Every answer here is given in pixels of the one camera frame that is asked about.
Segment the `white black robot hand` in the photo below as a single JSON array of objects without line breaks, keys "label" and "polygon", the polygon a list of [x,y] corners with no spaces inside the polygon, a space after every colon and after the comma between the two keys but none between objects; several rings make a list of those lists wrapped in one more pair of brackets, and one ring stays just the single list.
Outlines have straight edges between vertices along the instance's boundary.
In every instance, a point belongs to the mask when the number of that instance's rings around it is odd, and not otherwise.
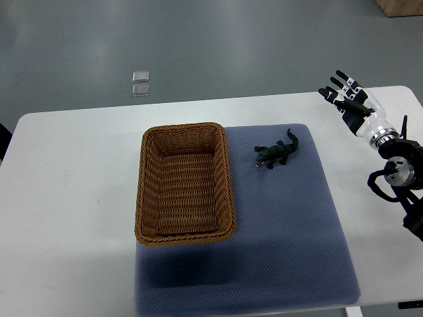
[{"label": "white black robot hand", "polygon": [[318,93],[340,112],[342,120],[356,137],[378,149],[384,142],[399,136],[387,122],[381,103],[368,89],[340,70],[330,81],[335,87],[320,88]]}]

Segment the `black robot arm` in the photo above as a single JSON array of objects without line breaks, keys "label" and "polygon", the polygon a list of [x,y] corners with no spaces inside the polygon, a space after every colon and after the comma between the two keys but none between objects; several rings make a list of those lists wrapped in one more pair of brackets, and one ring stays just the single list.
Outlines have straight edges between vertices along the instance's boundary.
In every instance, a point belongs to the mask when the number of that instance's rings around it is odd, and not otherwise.
[{"label": "black robot arm", "polygon": [[[405,116],[399,134],[387,135],[377,142],[377,151],[387,162],[383,169],[369,175],[367,185],[380,198],[400,203],[406,213],[403,227],[422,239],[422,198],[414,193],[422,189],[422,146],[407,138],[407,121]],[[377,185],[378,177],[390,185],[393,197]]]}]

